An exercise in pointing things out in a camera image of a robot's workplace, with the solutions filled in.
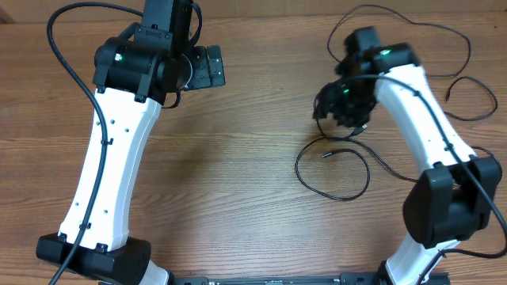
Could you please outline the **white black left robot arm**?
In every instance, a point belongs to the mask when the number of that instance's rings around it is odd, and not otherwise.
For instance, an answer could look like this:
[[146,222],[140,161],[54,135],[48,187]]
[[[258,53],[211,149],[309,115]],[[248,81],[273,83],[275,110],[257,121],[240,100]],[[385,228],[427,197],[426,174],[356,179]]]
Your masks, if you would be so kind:
[[143,151],[168,93],[223,86],[217,45],[180,54],[120,37],[97,49],[93,126],[71,207],[59,230],[39,238],[36,256],[102,284],[171,284],[150,242],[129,233]]

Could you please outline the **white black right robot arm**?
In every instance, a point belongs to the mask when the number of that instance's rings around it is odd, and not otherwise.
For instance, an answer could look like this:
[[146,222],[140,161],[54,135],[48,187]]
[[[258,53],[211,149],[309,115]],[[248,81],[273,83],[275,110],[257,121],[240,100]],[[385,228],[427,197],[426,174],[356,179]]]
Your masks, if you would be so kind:
[[426,72],[408,44],[347,44],[338,80],[325,85],[314,118],[332,115],[344,127],[364,125],[382,105],[417,164],[418,177],[402,215],[407,234],[375,275],[377,284],[429,284],[441,259],[484,229],[490,217],[504,226],[494,204],[502,169],[480,158],[440,108]]

